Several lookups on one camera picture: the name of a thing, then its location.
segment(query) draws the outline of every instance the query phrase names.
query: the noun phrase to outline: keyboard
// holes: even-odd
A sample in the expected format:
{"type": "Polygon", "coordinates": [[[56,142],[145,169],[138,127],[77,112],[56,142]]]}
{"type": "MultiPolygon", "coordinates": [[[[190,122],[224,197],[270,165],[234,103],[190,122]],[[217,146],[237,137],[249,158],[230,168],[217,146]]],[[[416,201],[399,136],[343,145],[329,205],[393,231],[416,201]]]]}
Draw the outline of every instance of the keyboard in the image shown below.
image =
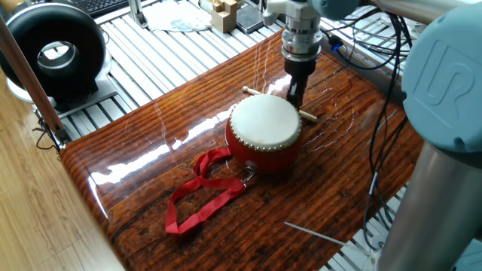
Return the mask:
{"type": "Polygon", "coordinates": [[[92,18],[129,5],[127,0],[72,0],[72,2],[92,18]]]}

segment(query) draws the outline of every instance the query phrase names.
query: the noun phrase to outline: white cloth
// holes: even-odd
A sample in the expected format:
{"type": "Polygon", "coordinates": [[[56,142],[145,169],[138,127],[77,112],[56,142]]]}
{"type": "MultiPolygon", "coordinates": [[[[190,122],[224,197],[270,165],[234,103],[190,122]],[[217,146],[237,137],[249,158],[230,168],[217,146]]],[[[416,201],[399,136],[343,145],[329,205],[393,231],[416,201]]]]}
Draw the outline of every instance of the white cloth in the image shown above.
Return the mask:
{"type": "Polygon", "coordinates": [[[211,15],[194,6],[165,1],[143,10],[150,29],[195,32],[211,28],[211,15]]]}

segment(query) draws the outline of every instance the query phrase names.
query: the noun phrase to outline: wooden block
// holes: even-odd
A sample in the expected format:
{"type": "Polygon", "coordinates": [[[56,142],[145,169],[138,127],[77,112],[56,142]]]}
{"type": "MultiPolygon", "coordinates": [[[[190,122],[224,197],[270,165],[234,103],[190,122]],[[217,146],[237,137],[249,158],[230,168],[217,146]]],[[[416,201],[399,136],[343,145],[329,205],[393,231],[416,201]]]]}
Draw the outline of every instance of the wooden block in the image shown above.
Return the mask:
{"type": "Polygon", "coordinates": [[[212,4],[212,9],[213,9],[214,12],[223,11],[223,7],[218,2],[212,4]]]}
{"type": "Polygon", "coordinates": [[[234,0],[222,0],[223,2],[223,10],[228,12],[229,14],[236,15],[238,9],[238,3],[234,0]]]}
{"type": "Polygon", "coordinates": [[[0,1],[0,4],[2,4],[5,11],[7,11],[8,13],[14,11],[15,8],[18,5],[21,5],[22,3],[23,3],[23,0],[3,0],[3,1],[0,1]]]}
{"type": "Polygon", "coordinates": [[[211,13],[212,26],[223,33],[235,29],[237,5],[234,0],[218,0],[214,3],[211,13]]]}

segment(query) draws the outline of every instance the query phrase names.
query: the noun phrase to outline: wooden floor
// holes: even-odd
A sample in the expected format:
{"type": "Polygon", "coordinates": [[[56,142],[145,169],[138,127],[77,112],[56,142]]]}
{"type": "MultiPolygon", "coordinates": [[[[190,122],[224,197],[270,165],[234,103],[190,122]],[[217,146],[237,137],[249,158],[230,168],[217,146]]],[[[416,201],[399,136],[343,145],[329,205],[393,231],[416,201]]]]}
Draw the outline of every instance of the wooden floor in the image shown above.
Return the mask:
{"type": "Polygon", "coordinates": [[[124,270],[37,126],[0,70],[0,270],[124,270]]]}

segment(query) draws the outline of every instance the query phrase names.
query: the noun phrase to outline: metal pole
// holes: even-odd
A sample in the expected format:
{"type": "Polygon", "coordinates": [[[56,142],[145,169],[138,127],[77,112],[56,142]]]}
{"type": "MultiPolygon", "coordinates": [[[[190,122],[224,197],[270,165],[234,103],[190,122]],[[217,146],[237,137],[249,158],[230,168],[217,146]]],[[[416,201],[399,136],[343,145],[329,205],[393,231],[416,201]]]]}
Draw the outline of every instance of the metal pole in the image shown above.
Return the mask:
{"type": "Polygon", "coordinates": [[[480,0],[372,0],[379,8],[394,14],[430,24],[454,8],[480,0]]]}
{"type": "Polygon", "coordinates": [[[141,0],[129,0],[130,17],[142,28],[148,27],[148,21],[142,13],[141,0]]]}
{"type": "Polygon", "coordinates": [[[482,225],[482,169],[425,143],[378,271],[449,271],[482,225]]]}

